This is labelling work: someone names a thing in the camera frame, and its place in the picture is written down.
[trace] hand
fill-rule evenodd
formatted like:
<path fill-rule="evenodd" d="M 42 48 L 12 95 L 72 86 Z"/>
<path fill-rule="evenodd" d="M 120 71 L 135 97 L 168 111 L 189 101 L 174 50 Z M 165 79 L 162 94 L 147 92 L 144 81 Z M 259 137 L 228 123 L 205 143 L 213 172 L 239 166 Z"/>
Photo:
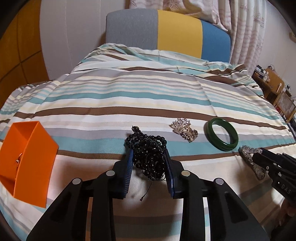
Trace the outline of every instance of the hand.
<path fill-rule="evenodd" d="M 279 225 L 282 226 L 285 222 L 285 219 L 288 216 L 293 217 L 296 214 L 296 208 L 291 207 L 290 203 L 285 199 L 283 203 L 281 204 L 281 210 L 277 215 L 277 221 L 279 222 Z"/>

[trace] rhinestone brooch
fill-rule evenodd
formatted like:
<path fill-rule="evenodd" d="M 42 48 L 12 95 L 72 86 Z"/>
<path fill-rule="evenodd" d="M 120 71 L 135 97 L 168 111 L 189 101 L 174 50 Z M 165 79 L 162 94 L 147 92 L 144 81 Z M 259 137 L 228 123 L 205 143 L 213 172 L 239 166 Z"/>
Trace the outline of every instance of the rhinestone brooch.
<path fill-rule="evenodd" d="M 178 118 L 172 124 L 173 132 L 181 135 L 188 142 L 193 142 L 198 137 L 197 130 L 192 130 L 190 127 L 191 123 L 185 118 Z"/>

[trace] silver brooch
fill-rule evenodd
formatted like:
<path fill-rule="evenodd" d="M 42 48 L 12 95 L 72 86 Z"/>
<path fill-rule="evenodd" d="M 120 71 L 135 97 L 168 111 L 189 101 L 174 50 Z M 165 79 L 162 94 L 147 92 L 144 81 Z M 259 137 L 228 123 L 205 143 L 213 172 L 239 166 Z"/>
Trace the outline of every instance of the silver brooch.
<path fill-rule="evenodd" d="M 254 173 L 258 180 L 263 180 L 266 176 L 266 170 L 263 167 L 260 167 L 256 163 L 253 162 L 251 154 L 254 153 L 262 153 L 262 150 L 259 148 L 251 148 L 248 146 L 242 146 L 239 148 L 239 153 L 243 160 L 253 169 Z"/>
<path fill-rule="evenodd" d="M 197 130 L 192 130 L 190 127 L 191 123 L 185 118 L 178 118 L 172 124 L 173 132 L 181 135 L 188 142 L 193 142 L 198 137 Z"/>

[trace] orange box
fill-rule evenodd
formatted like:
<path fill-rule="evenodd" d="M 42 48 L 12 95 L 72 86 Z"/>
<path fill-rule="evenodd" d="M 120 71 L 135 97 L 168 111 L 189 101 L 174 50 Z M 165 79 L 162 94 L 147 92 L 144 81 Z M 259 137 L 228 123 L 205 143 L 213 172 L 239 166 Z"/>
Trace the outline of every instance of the orange box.
<path fill-rule="evenodd" d="M 0 149 L 0 181 L 23 202 L 46 207 L 47 190 L 59 146 L 39 121 L 13 123 Z"/>

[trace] striped bedsheet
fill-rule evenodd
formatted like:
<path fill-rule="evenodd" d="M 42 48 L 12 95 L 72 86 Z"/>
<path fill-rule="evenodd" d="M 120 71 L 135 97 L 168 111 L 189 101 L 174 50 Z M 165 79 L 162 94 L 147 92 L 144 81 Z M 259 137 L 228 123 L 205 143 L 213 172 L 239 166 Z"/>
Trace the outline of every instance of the striped bedsheet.
<path fill-rule="evenodd" d="M 233 151 L 220 151 L 205 137 L 205 123 L 216 116 L 239 135 Z M 172 132 L 177 118 L 191 121 L 199 132 L 195 141 Z M 124 45 L 102 45 L 70 74 L 15 90 L 0 110 L 0 146 L 11 124 L 20 121 L 40 121 L 59 145 L 47 207 L 73 178 L 96 178 L 122 159 L 124 139 L 137 125 L 144 133 L 164 136 L 170 156 L 185 169 L 203 179 L 223 178 L 269 232 L 283 197 L 268 177 L 256 179 L 238 148 L 264 147 L 296 157 L 287 125 L 243 65 Z M 224 129 L 214 130 L 228 139 Z M 179 240 L 183 201 L 172 200 L 163 181 L 153 182 L 140 202 L 149 185 L 134 169 L 127 198 L 114 200 L 117 240 Z M 0 210 L 24 241 L 46 209 L 14 199 L 0 184 Z M 206 200 L 205 220 L 210 240 Z"/>

